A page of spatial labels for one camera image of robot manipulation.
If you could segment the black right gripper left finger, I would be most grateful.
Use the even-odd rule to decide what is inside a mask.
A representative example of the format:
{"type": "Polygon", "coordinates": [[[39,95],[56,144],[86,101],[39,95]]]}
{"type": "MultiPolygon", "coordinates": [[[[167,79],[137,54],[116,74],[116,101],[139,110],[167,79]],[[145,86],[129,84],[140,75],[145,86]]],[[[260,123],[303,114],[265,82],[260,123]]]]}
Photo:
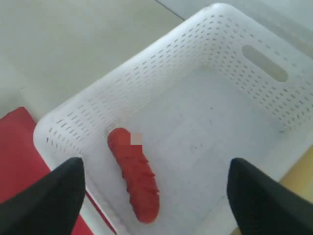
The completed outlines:
{"type": "Polygon", "coordinates": [[[21,193],[1,203],[2,235],[69,235],[85,198],[83,160],[69,158],[21,193]]]}

